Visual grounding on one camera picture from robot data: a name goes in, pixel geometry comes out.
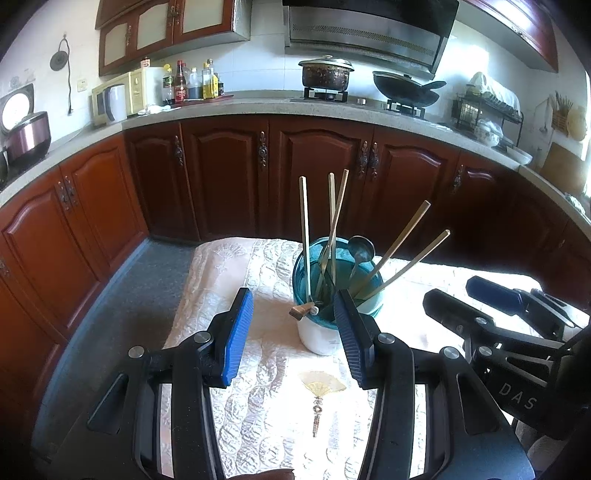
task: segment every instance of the cooking pot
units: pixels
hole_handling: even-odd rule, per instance
[[[374,83],[378,90],[393,102],[405,106],[424,108],[439,100],[433,89],[447,85],[442,80],[421,85],[409,75],[398,75],[390,72],[374,72]]]
[[[6,135],[4,152],[8,165],[27,168],[45,157],[50,144],[47,112],[27,115]]]
[[[304,87],[337,92],[344,92],[347,89],[349,73],[355,71],[349,60],[334,59],[332,55],[325,55],[315,60],[304,60],[298,65],[303,67],[301,82]]]

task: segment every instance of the bottle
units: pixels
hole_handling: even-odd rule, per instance
[[[191,75],[189,75],[189,99],[190,100],[197,100],[201,98],[203,94],[203,88],[201,88],[201,92],[199,92],[201,87],[201,75],[198,74],[197,68],[194,67],[191,69]]]
[[[212,71],[212,88],[213,88],[213,98],[219,97],[219,79],[217,78],[217,73],[213,68],[213,59],[208,59],[207,64]]]
[[[164,66],[164,71],[166,76],[162,78],[162,100],[165,105],[174,105],[174,76],[168,63]]]
[[[209,63],[203,63],[203,70],[201,71],[201,75],[203,76],[203,98],[215,98],[213,93],[213,73],[211,68],[209,67]]]
[[[177,62],[177,76],[174,78],[174,103],[181,104],[187,98],[187,80],[183,74],[183,61]]]

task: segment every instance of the cutting board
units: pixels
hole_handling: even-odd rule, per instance
[[[540,175],[561,192],[579,197],[583,192],[588,171],[588,163],[558,143],[552,142]]]

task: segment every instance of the metal spoon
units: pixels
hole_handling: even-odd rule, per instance
[[[351,270],[351,275],[349,276],[350,282],[355,275],[360,263],[373,260],[375,257],[375,248],[374,244],[368,238],[365,238],[361,235],[355,235],[349,239],[347,249],[349,250],[351,257],[355,259],[355,265],[353,266],[353,270]]]

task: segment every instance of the blue gripper pad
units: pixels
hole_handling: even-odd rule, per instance
[[[525,313],[523,299],[518,291],[510,290],[482,277],[472,277],[466,282],[466,292],[473,299],[490,305],[507,315]]]
[[[359,314],[347,290],[339,290],[335,294],[334,302],[335,321],[351,377],[357,380],[364,390],[375,388],[374,336],[379,333],[379,328],[372,317]]]
[[[238,374],[244,344],[248,336],[248,329],[251,325],[252,313],[254,310],[254,300],[252,292],[248,288],[241,288],[232,303],[232,307],[226,312],[225,325],[230,324],[230,331],[226,334],[226,339],[217,338],[216,342],[225,340],[225,348],[222,367],[222,383],[228,387],[232,380]]]

